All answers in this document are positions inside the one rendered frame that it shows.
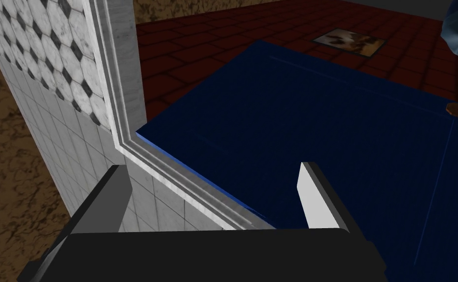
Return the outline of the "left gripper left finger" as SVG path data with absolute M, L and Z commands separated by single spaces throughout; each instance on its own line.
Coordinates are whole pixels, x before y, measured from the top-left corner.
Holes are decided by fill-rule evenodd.
M 68 234 L 117 233 L 132 186 L 125 165 L 112 165 L 71 217 Z

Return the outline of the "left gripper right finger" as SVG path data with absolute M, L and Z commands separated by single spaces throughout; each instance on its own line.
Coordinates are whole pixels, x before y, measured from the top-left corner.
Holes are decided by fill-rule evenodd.
M 310 229 L 344 229 L 341 201 L 321 169 L 314 162 L 302 162 L 297 192 Z

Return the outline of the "dark blue door leaf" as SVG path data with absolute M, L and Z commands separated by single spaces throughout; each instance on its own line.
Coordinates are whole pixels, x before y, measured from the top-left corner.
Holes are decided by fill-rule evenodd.
M 449 100 L 264 41 L 137 136 L 277 229 L 305 228 L 316 163 L 389 282 L 458 282 L 458 117 Z

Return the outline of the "framed brown wall picture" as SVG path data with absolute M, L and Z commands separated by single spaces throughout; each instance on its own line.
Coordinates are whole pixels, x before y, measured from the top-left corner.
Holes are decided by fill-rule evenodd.
M 341 28 L 333 29 L 312 41 L 366 58 L 372 57 L 386 43 L 384 39 Z

